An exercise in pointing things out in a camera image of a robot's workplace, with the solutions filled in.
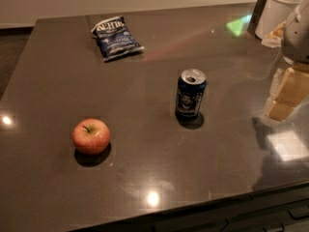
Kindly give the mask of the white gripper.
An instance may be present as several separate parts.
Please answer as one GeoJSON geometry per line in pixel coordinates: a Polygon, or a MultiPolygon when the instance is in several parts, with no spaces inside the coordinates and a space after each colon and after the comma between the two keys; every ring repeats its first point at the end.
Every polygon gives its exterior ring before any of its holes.
{"type": "MultiPolygon", "coordinates": [[[[281,50],[294,62],[309,62],[309,0],[301,0],[287,17],[281,50]]],[[[309,65],[294,64],[284,71],[271,91],[266,116],[284,121],[308,96],[309,65]]]]}

